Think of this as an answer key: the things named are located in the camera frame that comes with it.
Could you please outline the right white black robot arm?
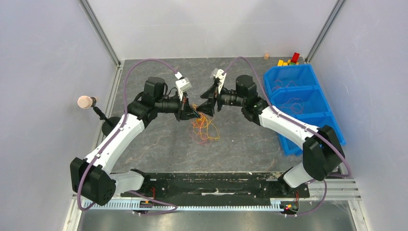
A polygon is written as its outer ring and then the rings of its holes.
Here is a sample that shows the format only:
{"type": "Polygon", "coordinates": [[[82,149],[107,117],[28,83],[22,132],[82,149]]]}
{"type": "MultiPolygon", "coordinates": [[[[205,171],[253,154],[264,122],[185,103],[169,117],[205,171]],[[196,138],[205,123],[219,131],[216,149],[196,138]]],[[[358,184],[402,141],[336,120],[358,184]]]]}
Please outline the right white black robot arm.
{"type": "Polygon", "coordinates": [[[325,125],[319,128],[307,124],[270,106],[258,95],[257,84],[251,76],[238,76],[233,90],[223,86],[223,78],[214,77],[213,80],[213,85],[200,95],[205,102],[198,106],[199,112],[212,116],[224,105],[241,107],[248,121],[277,132],[301,148],[302,163],[279,177],[278,191],[281,195],[291,196],[303,183],[326,179],[345,160],[332,127],[325,125]]]}

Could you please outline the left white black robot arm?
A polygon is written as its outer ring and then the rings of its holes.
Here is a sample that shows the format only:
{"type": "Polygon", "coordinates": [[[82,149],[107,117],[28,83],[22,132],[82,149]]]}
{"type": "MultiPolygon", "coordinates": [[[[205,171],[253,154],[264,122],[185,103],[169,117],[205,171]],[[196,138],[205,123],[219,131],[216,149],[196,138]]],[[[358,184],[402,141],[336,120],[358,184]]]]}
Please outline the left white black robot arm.
{"type": "Polygon", "coordinates": [[[85,158],[73,159],[70,163],[71,183],[78,197],[84,196],[95,204],[105,205],[115,194],[134,191],[143,197],[150,193],[151,184],[142,173],[130,170],[114,174],[112,169],[129,144],[159,113],[174,114],[178,121],[199,116],[189,104],[187,90],[191,88],[190,81],[181,77],[175,84],[175,95],[166,97],[165,80],[149,77],[143,91],[126,105],[124,114],[115,118],[115,127],[103,142],[85,158]]]}

